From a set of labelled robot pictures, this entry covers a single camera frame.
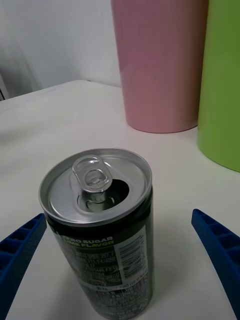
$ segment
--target green container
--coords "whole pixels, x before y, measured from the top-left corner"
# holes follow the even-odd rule
[[[240,0],[209,0],[197,143],[240,172]]]

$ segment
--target beverage can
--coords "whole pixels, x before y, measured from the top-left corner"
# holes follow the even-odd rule
[[[129,320],[148,306],[153,276],[153,187],[136,153],[98,148],[57,164],[39,200],[93,308]]]

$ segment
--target aluminum can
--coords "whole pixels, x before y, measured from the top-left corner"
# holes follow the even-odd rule
[[[110,320],[142,313],[153,294],[148,163],[124,149],[80,152],[48,172],[39,200],[93,308]]]

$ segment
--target pink cylinder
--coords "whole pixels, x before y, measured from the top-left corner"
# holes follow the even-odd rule
[[[111,0],[127,123],[171,133],[198,122],[208,0]]]

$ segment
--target black can label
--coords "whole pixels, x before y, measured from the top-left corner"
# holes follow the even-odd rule
[[[59,235],[57,240],[96,311],[111,320],[141,313],[152,297],[146,226],[128,239],[84,239]]]

